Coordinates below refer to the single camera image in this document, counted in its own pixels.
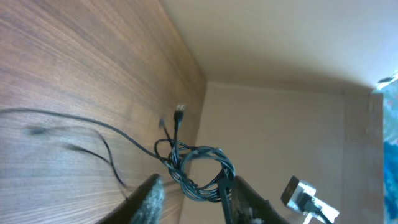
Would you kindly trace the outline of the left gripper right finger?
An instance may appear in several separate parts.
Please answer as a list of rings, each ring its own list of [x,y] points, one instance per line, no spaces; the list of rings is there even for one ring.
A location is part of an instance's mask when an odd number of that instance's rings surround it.
[[[227,224],[289,224],[242,177],[223,177],[217,185]]]

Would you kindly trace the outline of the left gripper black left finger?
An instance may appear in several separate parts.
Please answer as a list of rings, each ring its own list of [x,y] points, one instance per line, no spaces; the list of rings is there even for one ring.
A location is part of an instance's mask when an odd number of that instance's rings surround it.
[[[157,224],[165,201],[165,190],[159,174],[152,174],[128,198],[99,224]]]

